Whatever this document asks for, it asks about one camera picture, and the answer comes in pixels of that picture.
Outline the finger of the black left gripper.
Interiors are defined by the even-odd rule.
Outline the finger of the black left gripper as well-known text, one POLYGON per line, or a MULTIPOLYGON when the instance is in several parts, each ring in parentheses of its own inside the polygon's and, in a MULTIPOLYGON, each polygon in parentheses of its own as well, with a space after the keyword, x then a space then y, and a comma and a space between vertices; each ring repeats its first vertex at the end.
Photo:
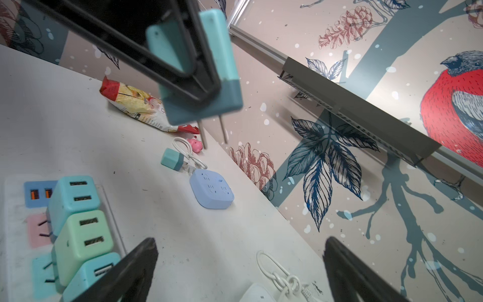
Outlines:
POLYGON ((196 104, 221 89, 196 1, 30 1, 80 36, 196 104))

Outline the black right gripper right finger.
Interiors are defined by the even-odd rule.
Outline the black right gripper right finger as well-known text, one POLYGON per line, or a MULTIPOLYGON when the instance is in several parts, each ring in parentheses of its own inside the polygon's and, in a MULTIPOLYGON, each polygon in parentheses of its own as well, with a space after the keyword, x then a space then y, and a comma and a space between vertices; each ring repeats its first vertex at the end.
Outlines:
POLYGON ((329 237, 323 261, 335 301, 406 301, 341 241, 329 237))

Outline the red chips bag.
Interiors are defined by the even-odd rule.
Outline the red chips bag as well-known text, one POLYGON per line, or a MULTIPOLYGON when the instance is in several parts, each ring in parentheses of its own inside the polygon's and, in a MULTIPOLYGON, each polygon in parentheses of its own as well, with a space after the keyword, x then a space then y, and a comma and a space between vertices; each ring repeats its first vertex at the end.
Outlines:
POLYGON ((198 127, 171 125, 161 100, 145 91, 104 76, 99 92, 121 112, 151 127, 163 132, 199 135, 198 127))

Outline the teal charger plug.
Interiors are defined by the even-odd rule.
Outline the teal charger plug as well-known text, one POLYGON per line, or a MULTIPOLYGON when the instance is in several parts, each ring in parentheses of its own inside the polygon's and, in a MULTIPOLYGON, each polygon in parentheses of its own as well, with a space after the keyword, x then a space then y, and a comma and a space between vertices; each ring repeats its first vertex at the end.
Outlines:
POLYGON ((117 265, 120 260, 121 257, 118 253, 111 252, 86 261, 64 290, 62 300, 65 302, 74 301, 117 265))
POLYGON ((49 200, 46 216, 50 240, 55 242, 67 219, 76 213, 97 210, 101 201, 91 176, 60 178, 49 200))
MULTIPOLYGON (((220 91, 212 100, 204 104, 195 104, 161 84, 161 101, 167 119, 173 126, 220 116, 243 107, 240 77, 225 15, 219 9, 212 9, 199 12, 199 17, 220 78, 220 91)), ((187 49, 175 22, 168 21, 148 27, 146 38, 148 49, 157 58, 178 71, 185 71, 189 67, 187 49)))

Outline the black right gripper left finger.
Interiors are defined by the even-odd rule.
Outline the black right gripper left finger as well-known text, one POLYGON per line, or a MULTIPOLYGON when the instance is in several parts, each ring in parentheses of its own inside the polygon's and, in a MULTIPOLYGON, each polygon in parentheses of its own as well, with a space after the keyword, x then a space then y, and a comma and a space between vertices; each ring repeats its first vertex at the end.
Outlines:
POLYGON ((146 238, 75 301, 146 301, 157 259, 155 239, 146 238))

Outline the green charger plug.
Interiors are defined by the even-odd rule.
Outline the green charger plug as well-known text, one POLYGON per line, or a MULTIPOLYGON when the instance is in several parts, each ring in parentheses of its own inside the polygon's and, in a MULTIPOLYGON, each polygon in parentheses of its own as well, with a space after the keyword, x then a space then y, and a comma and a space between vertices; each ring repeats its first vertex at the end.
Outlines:
POLYGON ((180 171, 184 165, 184 156, 171 148, 166 148, 160 163, 174 171, 180 171))
POLYGON ((86 261, 110 253, 113 247, 114 241, 103 211, 69 216, 54 243, 54 263, 60 286, 68 286, 86 261))

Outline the white square power socket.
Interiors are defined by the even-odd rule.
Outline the white square power socket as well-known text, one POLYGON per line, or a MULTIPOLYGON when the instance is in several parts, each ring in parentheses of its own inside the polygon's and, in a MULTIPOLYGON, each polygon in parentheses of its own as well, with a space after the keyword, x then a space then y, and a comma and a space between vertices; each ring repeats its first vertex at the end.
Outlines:
POLYGON ((276 302, 262 285, 254 283, 242 295, 239 302, 276 302))

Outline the white multicolour power strip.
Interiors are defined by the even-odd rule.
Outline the white multicolour power strip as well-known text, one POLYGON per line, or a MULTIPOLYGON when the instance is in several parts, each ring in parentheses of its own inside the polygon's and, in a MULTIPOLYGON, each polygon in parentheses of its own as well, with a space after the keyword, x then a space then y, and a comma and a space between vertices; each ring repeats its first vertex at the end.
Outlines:
POLYGON ((13 174, 2 187, 1 301, 61 301, 46 212, 63 174, 13 174))

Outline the blue square power socket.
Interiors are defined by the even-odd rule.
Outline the blue square power socket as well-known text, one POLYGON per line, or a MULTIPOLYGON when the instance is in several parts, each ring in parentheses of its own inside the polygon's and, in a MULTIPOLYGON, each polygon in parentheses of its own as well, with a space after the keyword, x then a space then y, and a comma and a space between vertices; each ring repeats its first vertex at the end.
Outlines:
POLYGON ((225 210, 235 195, 223 176, 214 171, 196 169, 189 183, 197 202, 210 210, 225 210))

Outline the pink pig toy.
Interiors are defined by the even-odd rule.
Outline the pink pig toy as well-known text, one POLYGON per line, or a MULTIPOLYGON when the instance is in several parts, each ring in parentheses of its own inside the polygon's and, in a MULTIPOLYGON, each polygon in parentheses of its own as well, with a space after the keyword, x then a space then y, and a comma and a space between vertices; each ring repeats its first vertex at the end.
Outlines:
POLYGON ((195 154, 200 153, 203 150, 203 143, 197 138, 190 138, 187 140, 195 154))

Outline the black wall basket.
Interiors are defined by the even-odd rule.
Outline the black wall basket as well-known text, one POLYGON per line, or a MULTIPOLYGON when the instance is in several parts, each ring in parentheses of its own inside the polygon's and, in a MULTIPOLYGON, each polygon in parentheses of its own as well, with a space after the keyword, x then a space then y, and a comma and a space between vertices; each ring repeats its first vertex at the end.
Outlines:
POLYGON ((409 164, 417 165, 441 147, 438 142, 290 57, 285 60, 280 76, 409 164))

